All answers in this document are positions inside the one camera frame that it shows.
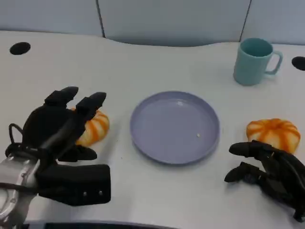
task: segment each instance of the metal robot arm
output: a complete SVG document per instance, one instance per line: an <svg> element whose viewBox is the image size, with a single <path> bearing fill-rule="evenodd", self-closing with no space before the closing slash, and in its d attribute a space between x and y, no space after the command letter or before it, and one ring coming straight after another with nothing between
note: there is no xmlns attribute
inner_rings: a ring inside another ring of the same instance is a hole
<svg viewBox="0 0 305 229"><path fill-rule="evenodd" d="M76 162L96 159L89 148L76 146L106 98L106 93L85 97L74 111L66 108L77 87L54 91L35 109L23 129L9 126L12 143L0 163L0 226L11 228L25 221L31 200L40 195L72 206L107 203L111 198L107 165L64 166L56 160ZM12 128L22 133L15 143Z"/></svg>

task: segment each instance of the black circular hole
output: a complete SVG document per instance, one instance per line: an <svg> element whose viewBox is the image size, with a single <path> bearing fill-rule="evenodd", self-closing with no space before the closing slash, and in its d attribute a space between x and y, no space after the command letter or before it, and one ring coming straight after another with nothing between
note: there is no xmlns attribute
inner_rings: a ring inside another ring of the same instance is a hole
<svg viewBox="0 0 305 229"><path fill-rule="evenodd" d="M291 63L295 68L305 71L305 57L297 56L292 59Z"/></svg>
<svg viewBox="0 0 305 229"><path fill-rule="evenodd" d="M27 42L19 42L11 46L10 53L13 55L22 55L30 50L31 46Z"/></svg>

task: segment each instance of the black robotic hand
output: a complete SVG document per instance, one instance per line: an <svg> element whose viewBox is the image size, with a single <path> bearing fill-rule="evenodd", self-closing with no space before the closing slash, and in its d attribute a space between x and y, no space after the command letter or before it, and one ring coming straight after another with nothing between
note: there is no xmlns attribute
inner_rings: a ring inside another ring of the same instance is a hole
<svg viewBox="0 0 305 229"><path fill-rule="evenodd" d="M257 184L273 199L295 209L297 221L305 221L305 166L295 156L258 141L233 144L229 152L254 157L262 162L265 172L242 162L226 175L225 182Z"/></svg>
<svg viewBox="0 0 305 229"><path fill-rule="evenodd" d="M66 105L77 94L77 87L54 91L43 106L35 109L22 130L22 143L14 143L6 150L6 156L21 156L39 160L35 172L36 193L68 205L107 203L111 199L110 168L107 165L64 166L59 161L96 159L89 148L76 146L75 142L85 131L85 123L91 120L106 98L106 93L95 93L83 98L76 109ZM15 187L18 191L26 189Z"/></svg>

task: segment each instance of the white table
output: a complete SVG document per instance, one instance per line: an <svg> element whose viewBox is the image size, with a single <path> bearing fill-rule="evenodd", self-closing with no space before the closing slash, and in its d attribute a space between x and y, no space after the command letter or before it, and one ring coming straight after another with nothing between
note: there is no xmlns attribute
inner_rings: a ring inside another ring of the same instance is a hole
<svg viewBox="0 0 305 229"><path fill-rule="evenodd" d="M31 50L9 53L17 42ZM9 144L8 125L23 125L30 112L52 91L69 85L84 96L107 92L104 110L110 117L107 138L94 146L98 159L111 168L112 199L108 204L70 207L36 197L28 222L126 222L182 229L304 228L293 211L243 182L228 186L227 172L245 159L230 154L231 144L245 141L252 120L283 118L305 136L305 72L291 59L305 55L305 47L275 45L284 61L274 80L252 87L232 77L238 43L174 48L122 44L100 37L51 33L0 32L0 149ZM217 112L221 137L216 152L185 167L168 167L137 152L129 134L134 107L145 97L181 90L206 100ZM305 163L301 140L296 156Z"/></svg>

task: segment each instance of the robotic hand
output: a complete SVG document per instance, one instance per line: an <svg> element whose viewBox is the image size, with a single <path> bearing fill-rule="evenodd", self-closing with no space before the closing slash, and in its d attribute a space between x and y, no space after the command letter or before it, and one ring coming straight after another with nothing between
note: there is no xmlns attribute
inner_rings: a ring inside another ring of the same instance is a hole
<svg viewBox="0 0 305 229"><path fill-rule="evenodd" d="M258 141L233 144L229 152L254 157L262 162L266 172L242 162L226 175L225 182L243 180L257 184L273 199L295 209L298 222L305 221L305 166L295 156Z"/></svg>
<svg viewBox="0 0 305 229"><path fill-rule="evenodd" d="M54 91L43 106L34 110L23 129L9 126L12 143L0 163L0 226L11 228L25 221L29 204L36 196L72 205L102 204L110 201L110 168L107 165L65 166L56 160L94 160L96 153L75 145L106 98L95 93L83 98L74 111L66 105L77 87ZM12 127L22 133L15 143Z"/></svg>

